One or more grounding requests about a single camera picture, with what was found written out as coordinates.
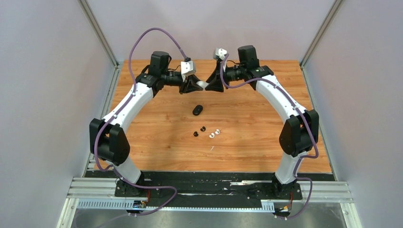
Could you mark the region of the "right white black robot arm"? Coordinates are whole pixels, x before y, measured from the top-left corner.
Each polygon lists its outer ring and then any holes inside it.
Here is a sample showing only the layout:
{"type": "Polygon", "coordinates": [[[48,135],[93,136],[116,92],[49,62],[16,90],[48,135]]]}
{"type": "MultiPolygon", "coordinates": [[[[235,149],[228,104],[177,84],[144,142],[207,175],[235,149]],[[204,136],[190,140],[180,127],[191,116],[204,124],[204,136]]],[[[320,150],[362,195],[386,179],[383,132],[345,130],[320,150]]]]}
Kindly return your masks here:
{"type": "Polygon", "coordinates": [[[281,199],[290,193],[290,186],[297,180],[297,171],[303,159],[315,159],[319,155],[319,115],[315,110],[300,105],[280,84],[274,72],[268,66],[260,65],[253,45],[238,48],[238,56],[239,63],[230,67],[227,65],[227,50],[215,49],[213,58],[217,65],[207,79],[205,90],[223,92],[227,88],[250,85],[278,113],[284,124],[279,136],[283,154],[275,171],[271,191],[281,199]],[[240,80],[241,84],[230,86],[230,82],[240,80]]]}

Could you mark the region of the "white earbud charging case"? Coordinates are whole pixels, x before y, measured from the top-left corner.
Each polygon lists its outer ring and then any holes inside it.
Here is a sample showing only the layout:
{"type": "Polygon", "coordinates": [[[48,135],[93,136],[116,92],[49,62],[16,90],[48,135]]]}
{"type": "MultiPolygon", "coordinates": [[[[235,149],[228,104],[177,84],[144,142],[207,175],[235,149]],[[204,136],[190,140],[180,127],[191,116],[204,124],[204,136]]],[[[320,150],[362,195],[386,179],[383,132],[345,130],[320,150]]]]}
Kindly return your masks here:
{"type": "Polygon", "coordinates": [[[198,81],[197,83],[196,83],[198,86],[200,86],[203,90],[205,90],[206,89],[206,87],[209,85],[207,82],[205,82],[205,81],[198,81]]]}

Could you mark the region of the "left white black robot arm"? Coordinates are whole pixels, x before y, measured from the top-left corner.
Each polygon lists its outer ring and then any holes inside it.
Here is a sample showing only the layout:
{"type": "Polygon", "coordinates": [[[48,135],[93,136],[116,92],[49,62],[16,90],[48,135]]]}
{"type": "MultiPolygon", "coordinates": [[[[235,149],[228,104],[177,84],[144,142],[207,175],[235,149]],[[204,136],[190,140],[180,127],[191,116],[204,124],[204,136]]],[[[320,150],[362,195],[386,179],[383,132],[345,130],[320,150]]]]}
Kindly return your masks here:
{"type": "Polygon", "coordinates": [[[106,161],[128,183],[127,190],[134,196],[141,196],[146,184],[129,157],[130,143],[125,134],[129,125],[164,86],[177,86],[181,94],[203,90],[197,84],[196,66],[189,57],[181,62],[180,71],[169,69],[171,59],[167,52],[153,52],[150,63],[135,78],[124,99],[109,114],[89,124],[91,153],[97,161],[106,161]]]}

